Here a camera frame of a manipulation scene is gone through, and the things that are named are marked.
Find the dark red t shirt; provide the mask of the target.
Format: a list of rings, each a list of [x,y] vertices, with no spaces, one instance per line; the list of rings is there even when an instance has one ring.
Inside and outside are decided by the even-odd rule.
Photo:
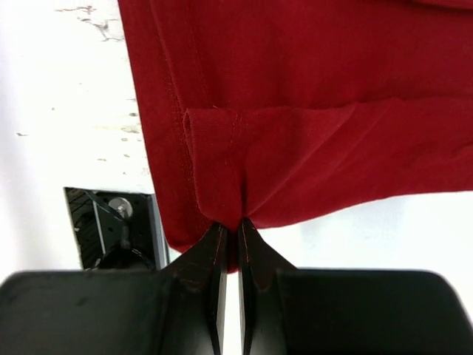
[[[472,189],[470,1],[121,1],[163,229]]]

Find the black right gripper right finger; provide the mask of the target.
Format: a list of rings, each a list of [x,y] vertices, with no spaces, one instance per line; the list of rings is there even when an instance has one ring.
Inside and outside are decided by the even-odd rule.
[[[239,303],[244,354],[286,354],[278,271],[296,269],[245,218],[237,230]]]

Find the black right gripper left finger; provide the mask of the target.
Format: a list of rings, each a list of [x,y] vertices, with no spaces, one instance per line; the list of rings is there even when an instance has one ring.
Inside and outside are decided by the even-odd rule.
[[[172,283],[161,354],[221,354],[225,325],[228,230],[215,223],[162,274]]]

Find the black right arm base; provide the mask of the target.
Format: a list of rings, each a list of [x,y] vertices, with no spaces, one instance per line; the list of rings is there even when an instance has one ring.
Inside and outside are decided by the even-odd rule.
[[[66,187],[82,269],[160,270],[171,261],[157,198]]]

